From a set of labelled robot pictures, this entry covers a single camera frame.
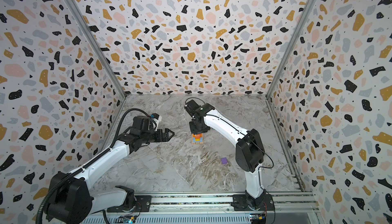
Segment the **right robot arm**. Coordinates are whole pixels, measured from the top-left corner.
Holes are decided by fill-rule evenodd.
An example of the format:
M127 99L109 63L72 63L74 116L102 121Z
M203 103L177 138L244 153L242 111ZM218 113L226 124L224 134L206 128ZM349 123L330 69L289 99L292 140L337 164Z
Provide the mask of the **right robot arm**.
M236 163L245 172L246 190L233 198L232 206L236 210L266 208L267 190L262 184L261 169L272 169L275 164L266 153L259 132L240 127L209 103L199 105L196 98L187 99L184 109L191 117L193 143L203 142L204 134L213 129L235 147Z

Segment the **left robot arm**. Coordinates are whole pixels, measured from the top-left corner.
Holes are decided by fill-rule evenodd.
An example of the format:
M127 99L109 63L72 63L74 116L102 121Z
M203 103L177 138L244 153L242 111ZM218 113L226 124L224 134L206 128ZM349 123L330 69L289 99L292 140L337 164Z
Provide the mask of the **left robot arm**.
M101 153L69 173L57 173L38 209L36 223L42 223L47 216L66 224L80 224L89 215L113 207L123 212L141 212L143 206L137 201L134 189L116 185L112 190L97 194L90 190L102 175L131 153L150 143L168 142L173 138L172 130L157 127L159 120L156 113L134 117L133 124L123 133L118 132L114 143Z

